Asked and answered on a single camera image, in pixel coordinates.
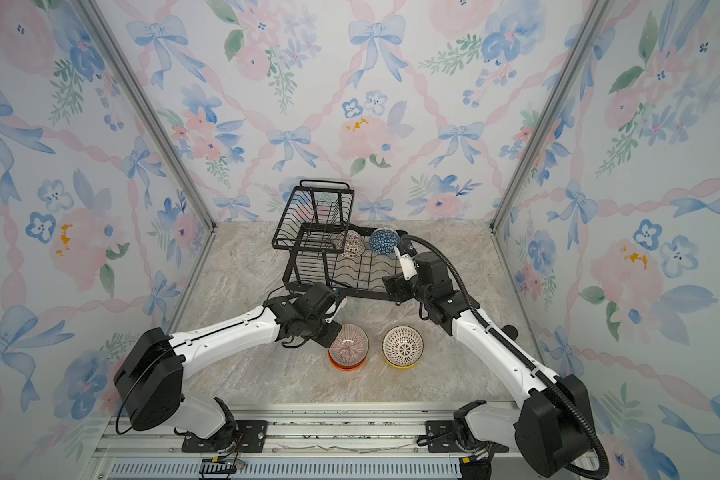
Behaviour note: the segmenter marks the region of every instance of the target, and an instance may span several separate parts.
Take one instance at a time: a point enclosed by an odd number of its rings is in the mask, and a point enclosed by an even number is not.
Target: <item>black wire dish rack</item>
[[[273,248],[291,251],[282,276],[289,291],[306,292],[315,282],[322,282],[346,296],[394,300],[382,278],[399,273],[400,263],[394,254],[372,250],[368,239],[375,227],[349,223],[354,199],[355,191],[344,182],[302,180],[294,187],[272,238]],[[355,258],[342,256],[343,248],[337,247],[346,244],[349,230],[365,243],[365,252]]]

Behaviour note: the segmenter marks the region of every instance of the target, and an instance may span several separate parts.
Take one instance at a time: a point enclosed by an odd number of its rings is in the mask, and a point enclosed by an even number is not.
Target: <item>patterned bowl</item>
[[[399,241],[398,233],[388,226],[377,228],[368,239],[371,248],[381,255],[392,255]]]

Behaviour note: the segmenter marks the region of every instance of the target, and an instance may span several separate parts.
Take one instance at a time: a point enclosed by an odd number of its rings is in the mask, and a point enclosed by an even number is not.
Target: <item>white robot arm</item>
[[[412,241],[430,251],[418,254]],[[440,325],[477,354],[520,407],[497,408],[482,401],[462,407],[454,413],[457,444],[467,452],[486,442],[517,449],[547,477],[563,467],[588,478],[607,476],[607,458],[592,427],[584,384],[575,376],[559,378],[523,351],[514,342],[517,331],[502,331],[489,319],[434,246],[406,235],[395,251],[402,272],[384,278],[387,292],[398,302],[417,300],[420,318]],[[460,290],[454,290],[449,271]],[[229,355],[289,337],[328,348],[341,329],[333,319],[342,300],[339,290],[316,283],[304,294],[268,299],[250,312],[199,330],[172,336],[159,328],[145,332],[115,375],[131,425],[135,430],[174,426],[215,450],[230,447],[239,435],[230,410],[218,398],[182,389],[183,380]],[[427,445],[426,438],[422,441],[421,446]],[[597,471],[569,465],[591,448],[600,460]]]

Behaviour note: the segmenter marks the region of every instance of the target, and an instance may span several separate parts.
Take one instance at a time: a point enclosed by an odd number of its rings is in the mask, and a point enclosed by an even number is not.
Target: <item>black motor joint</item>
[[[326,317],[336,311],[340,300],[337,292],[316,283],[303,295],[278,296],[265,302],[264,306],[275,314],[275,321],[281,326],[278,340],[300,336],[328,348],[336,340],[342,325],[327,322]]]

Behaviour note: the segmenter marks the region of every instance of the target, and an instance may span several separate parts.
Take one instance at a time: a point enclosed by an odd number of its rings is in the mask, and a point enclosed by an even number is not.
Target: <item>black cable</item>
[[[483,327],[488,328],[489,324],[485,321],[485,319],[480,315],[480,312],[478,312],[478,309],[475,308],[474,304],[472,303],[472,299],[470,298],[469,294],[467,293],[467,287],[464,284],[464,281],[461,279],[461,276],[456,271],[456,267],[454,264],[451,263],[451,261],[440,251],[438,248],[423,238],[419,238],[415,235],[403,235],[400,237],[400,240],[412,240],[413,242],[416,242],[417,244],[421,244],[425,246],[426,248],[429,248],[430,251],[439,256],[440,259],[445,263],[445,265],[448,267],[448,269],[451,271],[451,275],[454,276],[454,280],[456,280],[456,283],[458,284],[459,289],[461,290],[461,293],[464,295],[464,300],[467,302],[467,306],[469,306],[469,311],[472,312],[472,315],[474,315],[474,318],[477,319],[478,322]],[[507,337],[501,334],[498,330],[496,330],[493,327],[488,328],[488,332],[496,339],[498,340],[502,345],[504,345],[507,350],[512,352],[512,354],[520,360],[523,365],[525,365],[528,370],[531,370],[531,372],[534,372],[538,368],[537,365],[535,365],[530,359],[528,359],[521,351],[518,350],[518,348],[510,342]],[[568,399],[568,397],[563,393],[562,390],[554,383],[552,380],[547,378],[545,374],[542,373],[541,370],[534,373],[536,377],[542,381],[542,383],[547,387],[547,389],[550,390],[554,398],[557,399],[560,404],[563,405],[563,407],[570,413],[574,420],[576,421],[576,424],[581,428],[581,430],[584,432],[586,437],[589,439],[590,444],[592,445],[592,449],[595,450],[595,454],[597,455],[597,460],[600,464],[600,466],[597,468],[597,470],[586,470],[585,468],[578,467],[574,464],[566,465],[566,469],[570,472],[585,477],[585,478],[592,478],[593,480],[602,480],[603,478],[608,476],[608,471],[610,470],[610,465],[608,463],[608,455],[605,452],[605,448],[603,447],[603,444],[600,443],[600,439],[597,437],[597,433],[595,432],[594,428],[590,423],[586,420],[586,418],[581,414],[578,408],[576,408],[576,405]]]
[[[142,377],[144,377],[144,375],[154,366],[154,364],[157,363],[158,360],[162,359],[166,353],[172,352],[173,349],[175,349],[175,348],[178,347],[178,346],[182,346],[182,345],[184,345],[185,343],[186,343],[186,342],[182,342],[182,343],[180,343],[180,344],[178,344],[178,345],[176,345],[176,346],[173,346],[173,347],[170,346],[170,345],[168,345],[168,349],[165,350],[163,353],[159,354],[159,355],[157,356],[157,358],[154,359],[154,360],[152,361],[152,363],[150,363],[150,364],[142,371],[141,375],[139,375],[139,378],[136,379],[136,381],[134,382],[134,384],[133,384],[132,386],[130,386],[130,389],[128,390],[128,393],[125,395],[125,398],[123,398],[123,401],[122,401],[122,403],[120,404],[120,408],[117,410],[117,417],[115,417],[115,433],[116,433],[117,435],[125,435],[126,433],[130,432],[130,431],[134,428],[134,426],[130,426],[130,427],[128,427],[127,430],[125,430],[124,432],[121,432],[121,431],[120,431],[120,415],[123,414],[123,408],[125,408],[125,404],[126,404],[126,402],[128,401],[128,397],[130,397],[130,394],[131,394],[132,391],[136,388],[136,385],[139,384],[139,380],[141,380]]]

